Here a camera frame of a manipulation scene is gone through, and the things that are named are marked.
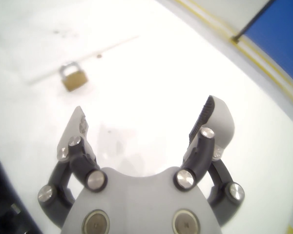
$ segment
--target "black linkage arm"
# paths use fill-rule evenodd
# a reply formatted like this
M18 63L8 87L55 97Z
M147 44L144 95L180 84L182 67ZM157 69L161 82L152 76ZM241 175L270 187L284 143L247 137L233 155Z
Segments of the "black linkage arm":
M244 190L233 182L229 171L221 160L212 162L208 172L213 180L208 202L220 226L228 222L244 200Z

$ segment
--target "black rubber grip pad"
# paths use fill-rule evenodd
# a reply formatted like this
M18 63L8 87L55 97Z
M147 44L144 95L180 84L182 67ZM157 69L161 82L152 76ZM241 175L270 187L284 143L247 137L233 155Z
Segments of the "black rubber grip pad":
M190 134L189 134L189 144L192 143L192 140L195 138L196 134L199 132L199 129L202 125L206 124L210 116L212 115L215 108L215 101L212 96L209 96L206 100L205 105L203 106L203 109L200 113L200 116L193 126Z

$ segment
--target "metal screw head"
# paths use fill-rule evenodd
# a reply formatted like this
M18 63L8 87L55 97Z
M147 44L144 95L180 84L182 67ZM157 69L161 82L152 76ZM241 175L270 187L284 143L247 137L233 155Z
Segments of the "metal screw head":
M229 186L229 192L232 195L232 197L238 201L242 201L245 197L243 188L237 183L232 183Z
M46 202L52 197L52 194L53 194L52 187L49 185L45 185L38 192L38 200L40 202Z
M218 161L221 159L224 149L215 145L214 153L213 153L213 160Z
M62 162L65 161L68 157L68 147L63 147L60 150L58 150L56 158L58 161Z
M108 234L110 220L107 214L101 210L92 211L83 222L83 234Z
M193 186L194 178L192 174L188 172L187 170L180 170L177 173L176 178L177 178L177 183L179 184L179 186L185 189L191 188Z
M207 137L207 138L215 137L215 133L210 128L201 128L200 131L204 137Z
M68 145L69 146L74 146L74 145L78 145L81 141L81 137L80 136L74 136L74 137L71 137L68 141Z
M93 171L90 173L87 179L87 185L92 190L97 190L101 188L104 184L105 176L101 171Z
M172 228L175 234L200 233L200 224L197 217L188 210L180 210L174 215Z

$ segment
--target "white floor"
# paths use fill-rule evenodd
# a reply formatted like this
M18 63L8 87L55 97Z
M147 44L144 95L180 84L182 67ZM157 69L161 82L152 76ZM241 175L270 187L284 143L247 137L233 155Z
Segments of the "white floor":
M79 58L89 82L68 93L56 70ZM0 0L0 160L44 233L60 230L37 192L77 105L99 165L147 176L181 164L210 94L234 118L223 161L246 192L223 233L283 234L293 207L293 121L236 61L155 0ZM208 196L210 179L199 186ZM81 185L70 187L77 197Z

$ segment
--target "black object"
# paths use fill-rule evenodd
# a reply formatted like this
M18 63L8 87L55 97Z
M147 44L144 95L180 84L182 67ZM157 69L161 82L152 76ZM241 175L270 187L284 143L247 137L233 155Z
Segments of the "black object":
M174 176L175 186L181 191L189 191L196 186L196 184L204 177L211 164L215 147L215 138L205 137L201 132L197 135L197 144L191 143L191 145L193 145L193 149L189 155L189 158L187 158L181 165L181 170L185 169L193 176L194 183L192 187L185 189L177 183L177 174L180 170L178 170Z
M52 187L52 197L39 204L48 218L59 228L63 227L66 217L75 202L68 181L72 175L69 162L58 162L54 168L48 185Z
M42 234L0 163L0 234Z
M75 177L90 191L100 192L102 191L107 184L107 175L104 174L105 181L102 187L97 190L92 190L87 185L88 176L95 170L100 170L99 165L96 163L96 160L92 160L89 154L85 152L85 141L82 137L77 145L68 146L68 154L70 156L69 165L70 169L75 175Z
M87 178L90 173L100 170L96 160L92 160L85 152L85 142L82 137L77 145L68 145L69 161L58 162L49 179L48 185L52 188L52 196L46 202L39 201L39 204L48 218L59 228L62 228L66 217L72 208L75 199L67 187L72 175L92 192L100 192L107 185L107 176L103 172L105 181L102 187L92 190L87 185Z
M211 190L208 202L219 225L222 226L237 212L243 200L238 201L231 196L229 187L235 182L222 160L212 162L208 173L215 185Z
M198 133L202 125L206 124L210 116L213 114L215 109L215 101L212 96L209 96L203 106L203 109L198 117L197 122L194 124L190 134L189 134L189 144L192 143L195 135Z
M263 8L250 20L250 22L235 36L231 38L235 43L239 42L239 38L253 25L253 23L272 5L275 0L269 0Z

